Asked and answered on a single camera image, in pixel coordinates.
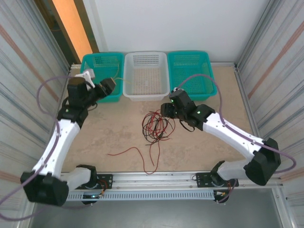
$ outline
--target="floor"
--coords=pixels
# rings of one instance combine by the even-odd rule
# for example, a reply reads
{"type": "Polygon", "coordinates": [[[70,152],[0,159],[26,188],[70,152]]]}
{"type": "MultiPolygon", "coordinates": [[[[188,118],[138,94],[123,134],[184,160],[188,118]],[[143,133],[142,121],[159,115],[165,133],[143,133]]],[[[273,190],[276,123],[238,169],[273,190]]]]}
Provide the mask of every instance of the floor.
{"type": "MultiPolygon", "coordinates": [[[[251,132],[233,67],[213,67],[213,73],[223,95],[224,117],[244,131],[251,132]]],[[[149,111],[160,109],[165,102],[169,102],[167,97],[162,101],[132,102],[122,96],[117,103],[99,103],[95,110],[89,112],[74,139],[62,171],[72,171],[79,164],[94,165],[99,172],[143,171],[142,159],[135,149],[115,157],[107,155],[130,147],[137,147],[142,152],[146,170],[155,170],[147,141],[142,135],[141,122],[149,111]]],[[[196,102],[201,103],[219,110],[218,95],[205,102],[196,102]]],[[[158,171],[210,170],[220,160],[243,159],[240,153],[215,136],[199,130],[190,133],[179,123],[170,138],[160,143],[158,171]]],[[[154,145],[154,163],[157,156],[158,147],[154,145]]]]}
{"type": "Polygon", "coordinates": [[[226,205],[212,200],[153,200],[101,201],[84,209],[51,207],[34,217],[30,227],[283,228],[271,189],[235,190],[226,205]]]}

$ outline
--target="teal plastic basket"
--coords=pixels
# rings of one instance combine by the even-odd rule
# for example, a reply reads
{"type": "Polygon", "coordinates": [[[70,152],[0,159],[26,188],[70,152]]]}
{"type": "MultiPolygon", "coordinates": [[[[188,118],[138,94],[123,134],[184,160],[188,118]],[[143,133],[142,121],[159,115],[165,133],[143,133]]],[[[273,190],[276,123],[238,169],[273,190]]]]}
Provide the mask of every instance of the teal plastic basket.
{"type": "MultiPolygon", "coordinates": [[[[94,53],[85,55],[82,59],[80,72],[91,68],[94,70],[95,79],[93,82],[98,84],[105,78],[123,78],[124,75],[124,55],[123,53],[94,53]]],[[[117,102],[123,94],[123,81],[116,80],[115,90],[100,102],[117,102]]]]}
{"type": "MultiPolygon", "coordinates": [[[[195,74],[205,74],[214,79],[209,56],[204,51],[175,51],[168,54],[170,89],[178,87],[195,74]]],[[[214,83],[204,77],[195,77],[182,87],[194,101],[204,101],[217,94],[214,83]]]]}

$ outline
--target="white wall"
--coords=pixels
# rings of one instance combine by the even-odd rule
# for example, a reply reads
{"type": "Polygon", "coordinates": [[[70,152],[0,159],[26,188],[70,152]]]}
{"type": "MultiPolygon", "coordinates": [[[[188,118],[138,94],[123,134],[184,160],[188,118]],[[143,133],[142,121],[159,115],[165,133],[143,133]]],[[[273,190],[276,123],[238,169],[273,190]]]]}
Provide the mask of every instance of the white wall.
{"type": "Polygon", "coordinates": [[[84,0],[100,51],[205,50],[236,61],[268,0],[84,0]]]}

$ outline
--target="purple cable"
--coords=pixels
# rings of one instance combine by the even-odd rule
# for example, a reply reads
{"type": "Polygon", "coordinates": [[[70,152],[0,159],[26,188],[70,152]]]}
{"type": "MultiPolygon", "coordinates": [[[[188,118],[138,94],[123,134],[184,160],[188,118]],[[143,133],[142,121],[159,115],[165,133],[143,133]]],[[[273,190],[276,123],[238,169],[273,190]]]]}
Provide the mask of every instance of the purple cable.
{"type": "Polygon", "coordinates": [[[217,203],[221,203],[225,199],[227,199],[231,195],[231,193],[232,193],[233,189],[235,188],[236,184],[237,184],[237,179],[234,179],[234,184],[232,186],[232,189],[228,192],[228,194],[224,198],[222,198],[221,200],[217,200],[217,203]]]}
{"type": "MultiPolygon", "coordinates": [[[[56,117],[54,117],[51,113],[47,112],[47,111],[44,111],[41,106],[40,106],[40,101],[39,101],[39,94],[40,94],[40,90],[42,89],[42,87],[48,83],[49,81],[52,81],[52,80],[55,80],[55,79],[60,79],[60,78],[63,78],[63,79],[66,79],[66,78],[71,78],[69,76],[58,76],[58,77],[53,77],[53,78],[50,78],[46,81],[44,81],[40,87],[38,88],[37,90],[37,95],[36,95],[36,102],[37,102],[37,105],[38,105],[38,108],[39,110],[44,113],[44,114],[47,114],[49,115],[55,122],[55,125],[56,125],[56,129],[57,129],[57,132],[60,132],[60,126],[59,126],[59,123],[58,123],[58,120],[56,119],[56,117]]],[[[42,166],[40,166],[39,169],[36,170],[36,172],[31,175],[25,182],[23,182],[21,185],[19,185],[17,188],[15,188],[13,191],[11,191],[10,193],[8,193],[5,197],[3,197],[1,200],[0,200],[0,205],[5,202],[9,197],[11,197],[12,195],[14,195],[17,191],[21,190],[24,186],[26,186],[28,183],[30,183],[39,173],[40,171],[43,169],[44,165],[48,162],[49,158],[52,156],[56,146],[57,146],[57,143],[59,141],[59,134],[56,135],[56,138],[55,138],[55,142],[54,142],[54,145],[53,147],[51,148],[49,154],[47,155],[46,159],[44,160],[44,164],[42,166]]],[[[3,219],[3,220],[6,220],[6,221],[22,221],[22,220],[26,220],[26,219],[29,219],[37,214],[39,214],[40,212],[42,212],[45,208],[43,208],[42,210],[38,211],[38,212],[35,212],[31,215],[28,215],[28,216],[25,216],[25,217],[22,217],[22,218],[9,218],[9,217],[6,217],[4,215],[2,215],[0,213],[0,219],[3,219]]]]}
{"type": "Polygon", "coordinates": [[[246,139],[247,141],[249,141],[249,142],[251,142],[251,143],[254,143],[255,145],[261,146],[261,147],[263,147],[263,148],[265,148],[265,149],[268,149],[268,150],[271,150],[271,151],[273,151],[273,152],[276,152],[276,153],[278,153],[278,154],[280,154],[280,155],[283,155],[283,156],[285,156],[285,157],[287,157],[287,158],[289,158],[290,160],[293,161],[293,164],[292,164],[290,167],[288,167],[288,168],[286,168],[286,169],[283,169],[283,170],[276,171],[275,173],[286,172],[286,171],[292,170],[292,169],[296,166],[296,160],[295,160],[292,156],[290,156],[289,154],[287,154],[287,153],[285,153],[285,152],[282,152],[282,151],[279,151],[279,150],[277,150],[277,149],[275,149],[275,148],[272,148],[272,147],[270,147],[270,146],[266,146],[266,145],[264,145],[264,144],[257,143],[256,141],[254,141],[254,140],[248,138],[247,136],[245,136],[245,135],[243,135],[242,133],[236,131],[235,129],[233,129],[232,127],[230,127],[228,124],[225,123],[225,120],[224,120],[224,117],[223,117],[223,113],[222,113],[222,107],[223,107],[223,98],[222,98],[222,94],[221,94],[221,92],[220,92],[220,89],[219,89],[218,84],[217,84],[217,83],[215,82],[215,80],[214,80],[213,78],[211,78],[210,76],[204,75],[204,74],[195,74],[195,75],[192,75],[192,76],[188,77],[186,80],[184,80],[184,81],[179,85],[178,89],[181,88],[181,87],[182,87],[187,81],[189,81],[190,79],[192,79],[192,78],[194,78],[194,77],[199,77],[199,76],[201,76],[201,77],[206,77],[206,78],[208,78],[209,80],[211,80],[211,81],[214,83],[214,85],[216,86],[216,88],[218,89],[218,95],[219,95],[219,112],[218,112],[218,113],[219,113],[220,120],[221,120],[221,122],[223,123],[223,125],[224,125],[225,127],[227,127],[230,131],[232,131],[233,133],[237,134],[238,136],[242,137],[243,139],[246,139]]]}

